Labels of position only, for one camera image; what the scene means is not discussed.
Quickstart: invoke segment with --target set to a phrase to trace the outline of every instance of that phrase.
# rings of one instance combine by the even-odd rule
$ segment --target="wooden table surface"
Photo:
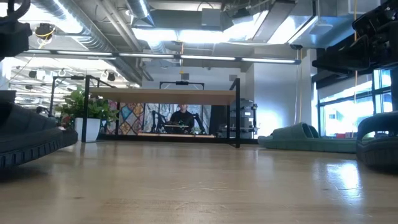
[[[90,88],[90,93],[123,103],[175,103],[188,105],[230,105],[230,90],[153,90],[130,88]]]
[[[225,144],[77,144],[0,172],[0,221],[397,223],[398,177],[355,155]]]

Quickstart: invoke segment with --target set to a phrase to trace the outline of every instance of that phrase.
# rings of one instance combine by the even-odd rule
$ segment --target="ceiling light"
[[[242,58],[242,62],[296,64],[299,61],[297,61],[297,60],[287,60],[287,59],[272,59],[272,58]]]
[[[51,95],[51,93],[34,93],[34,92],[20,92],[17,91],[17,95],[30,95],[30,96],[42,96],[42,95]],[[67,93],[54,93],[54,96],[66,96]]]
[[[132,29],[134,35],[139,40],[162,41],[177,40],[177,34],[171,29]]]
[[[140,58],[174,58],[174,55],[167,54],[135,54],[135,53],[120,53],[121,57],[140,57]]]
[[[31,49],[31,50],[25,51],[25,53],[32,53],[32,54],[51,54],[51,51],[49,51],[49,50],[35,50],[35,49]]]
[[[186,43],[220,43],[227,42],[228,38],[221,31],[210,30],[181,30],[178,40]]]
[[[30,78],[36,78],[36,75],[37,75],[37,71],[29,71],[29,77]]]
[[[58,54],[64,54],[64,55],[112,56],[112,53],[106,53],[106,52],[80,52],[80,51],[66,51],[66,50],[59,50],[57,52]]]
[[[116,60],[116,57],[94,57],[94,56],[88,56],[88,60]]]
[[[235,57],[217,57],[217,56],[201,56],[201,55],[181,55],[181,59],[202,59],[202,60],[235,60]]]
[[[116,77],[114,76],[114,72],[109,72],[108,73],[108,80],[109,81],[115,81]]]
[[[289,44],[292,44],[299,38],[305,31],[307,31],[314,23],[316,23],[318,20],[318,16],[313,17],[310,22],[307,23],[303,28],[301,28],[292,38],[290,38],[289,41],[287,41]]]

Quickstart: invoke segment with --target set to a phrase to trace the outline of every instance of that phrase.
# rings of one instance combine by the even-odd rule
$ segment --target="white wall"
[[[296,65],[254,64],[254,101],[258,105],[257,123],[259,135],[268,136],[273,130],[296,123],[312,124],[311,116],[311,63],[310,57]],[[302,69],[302,82],[298,84]]]
[[[163,69],[159,67],[149,67],[147,71],[154,78],[155,81],[143,81],[142,88],[159,88],[159,82],[175,82],[181,80],[180,69],[178,67]],[[241,73],[239,68],[207,68],[200,67],[186,67],[183,68],[184,73],[190,74],[189,82],[205,83],[206,90],[229,90],[232,83],[229,80],[229,75],[238,75],[241,79],[241,94],[242,98],[246,97],[245,90],[245,73]],[[195,89],[194,86],[176,86],[171,84],[169,89]]]

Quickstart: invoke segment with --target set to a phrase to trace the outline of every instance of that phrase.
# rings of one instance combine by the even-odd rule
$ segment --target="metal frame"
[[[55,88],[57,87],[55,84],[56,79],[62,78],[62,79],[67,79],[70,78],[71,80],[85,80],[85,100],[83,103],[83,127],[81,129],[81,141],[86,142],[86,131],[87,131],[87,119],[88,119],[88,98],[90,97],[90,81],[91,79],[94,79],[97,81],[97,87],[100,87],[101,83],[109,86],[111,88],[116,88],[115,86],[110,85],[109,83],[106,83],[102,81],[99,78],[93,77],[92,75],[86,75],[84,77],[78,77],[78,76],[70,76],[70,77],[60,77],[60,76],[54,76],[52,80],[52,88],[51,88],[51,100],[50,100],[50,109],[49,113],[52,114],[53,110],[53,103],[54,103],[54,92]]]
[[[235,133],[235,148],[241,147],[241,79],[235,78],[229,90],[235,89],[235,103],[236,103],[236,133]],[[231,107],[227,106],[227,122],[226,122],[226,138],[230,140],[231,137]]]
[[[86,75],[85,77],[77,77],[77,76],[70,76],[70,77],[60,77],[60,76],[55,76],[53,77],[53,82],[52,82],[52,89],[51,89],[51,100],[50,100],[50,109],[49,112],[52,114],[53,111],[53,101],[54,101],[54,92],[56,86],[56,79],[58,78],[63,78],[67,79],[70,78],[72,80],[85,80],[85,100],[84,100],[84,117],[83,117],[83,127],[82,127],[82,134],[81,134],[81,141],[86,142],[86,130],[87,130],[87,119],[88,119],[88,100],[90,97],[90,83],[91,79],[94,79],[97,81],[96,87],[100,87],[101,83],[109,86],[111,88],[116,88],[115,86],[110,85],[109,83],[106,83],[99,78],[93,77],[91,75]],[[204,83],[192,83],[192,84],[198,84],[202,85],[204,88]],[[231,88],[229,90],[234,90],[236,92],[236,97],[235,97],[235,103],[236,103],[236,108],[241,107],[241,80],[240,78],[236,78],[233,84],[231,85]],[[120,110],[120,102],[118,102],[117,109]],[[234,140],[231,140],[230,138],[230,120],[231,120],[231,107],[230,105],[227,106],[227,138],[176,138],[176,137],[160,137],[160,136],[123,136],[119,135],[119,120],[116,120],[116,129],[115,129],[115,134],[99,134],[98,135],[98,140],[130,140],[130,141],[163,141],[163,142],[208,142],[208,143],[226,143],[226,144],[234,144],[236,148],[239,148],[241,146],[241,143],[245,144],[257,144],[256,139],[241,139],[241,110],[236,110],[236,137]]]

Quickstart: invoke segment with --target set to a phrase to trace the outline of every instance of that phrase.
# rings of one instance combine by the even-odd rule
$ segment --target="fluorescent light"
[[[32,54],[51,54],[51,51],[49,50],[35,50],[35,49],[31,49],[31,50],[27,50],[24,53],[32,53]]]
[[[305,25],[303,28],[301,28],[292,38],[290,38],[289,41],[287,41],[289,44],[295,42],[297,38],[299,38],[305,31],[307,31],[314,23],[318,21],[318,16],[315,16],[310,20],[310,22]]]
[[[88,56],[87,59],[89,59],[89,60],[116,60],[116,57],[95,57],[95,56]]]
[[[181,55],[181,59],[235,60],[235,57],[217,57],[217,56],[201,56],[201,55]]]
[[[261,63],[296,63],[296,60],[271,59],[271,58],[242,58],[242,62],[261,62]]]
[[[30,95],[30,96],[41,96],[41,95],[51,95],[51,93],[34,93],[34,92],[19,92],[17,91],[17,95]],[[69,95],[67,93],[54,93],[54,96],[66,96]]]
[[[83,55],[83,56],[112,56],[112,53],[107,52],[79,52],[79,51],[66,51],[58,50],[58,54],[64,55]]]
[[[177,40],[177,34],[171,29],[132,29],[134,35],[139,40],[163,41]]]
[[[265,10],[265,11],[261,12],[261,14],[258,16],[256,22],[254,23],[251,31],[249,31],[249,33],[246,35],[246,40],[253,39],[253,37],[256,34],[256,32],[260,29],[261,24],[266,19],[267,15],[268,15],[268,12],[269,12],[268,10]]]
[[[174,58],[174,55],[167,54],[135,54],[135,53],[120,53],[121,57],[140,57],[140,58]]]
[[[210,30],[181,30],[178,40],[186,43],[220,43],[227,42],[228,38],[221,31]]]

